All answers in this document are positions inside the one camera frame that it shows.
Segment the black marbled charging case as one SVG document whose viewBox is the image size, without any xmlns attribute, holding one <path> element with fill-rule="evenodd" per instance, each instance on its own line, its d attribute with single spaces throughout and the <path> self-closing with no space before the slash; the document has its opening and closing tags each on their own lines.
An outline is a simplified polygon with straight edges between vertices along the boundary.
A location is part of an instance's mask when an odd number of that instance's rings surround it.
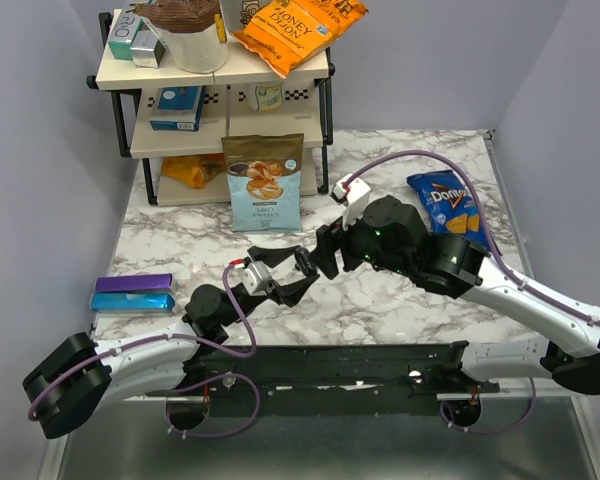
<svg viewBox="0 0 600 480">
<path fill-rule="evenodd" d="M 299 247 L 294 252 L 295 268 L 301 271 L 305 277 L 318 275 L 318 269 L 311 259 L 310 252 L 304 248 Z"/>
</svg>

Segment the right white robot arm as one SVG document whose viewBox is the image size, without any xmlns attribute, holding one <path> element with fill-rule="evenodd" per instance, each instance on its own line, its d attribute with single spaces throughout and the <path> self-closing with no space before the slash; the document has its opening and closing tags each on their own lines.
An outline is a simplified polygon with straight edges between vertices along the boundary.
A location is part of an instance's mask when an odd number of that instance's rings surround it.
<svg viewBox="0 0 600 480">
<path fill-rule="evenodd" d="M 469 343 L 444 362 L 440 379 L 460 392 L 475 380 L 547 378 L 580 394 L 600 395 L 600 307 L 527 281 L 515 284 L 481 245 L 427 231 L 416 208 L 387 195 L 352 225 L 338 218 L 316 232 L 310 257 L 329 279 L 367 263 L 407 277 L 428 293 L 490 308 L 535 331 L 504 343 Z"/>
</svg>

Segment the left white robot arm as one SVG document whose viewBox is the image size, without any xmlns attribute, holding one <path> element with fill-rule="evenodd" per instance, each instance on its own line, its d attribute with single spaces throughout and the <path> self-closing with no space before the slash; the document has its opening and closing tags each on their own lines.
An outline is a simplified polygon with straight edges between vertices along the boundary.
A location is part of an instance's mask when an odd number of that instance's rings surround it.
<svg viewBox="0 0 600 480">
<path fill-rule="evenodd" d="M 164 391 L 192 394 L 202 372 L 191 361 L 214 352 L 254 356 L 249 314 L 266 301 L 295 306 L 318 277 L 304 247 L 252 247 L 225 267 L 221 287 L 197 287 L 184 316 L 167 327 L 126 340 L 96 342 L 84 332 L 67 337 L 22 382 L 27 418 L 55 439 L 111 402 Z"/>
</svg>

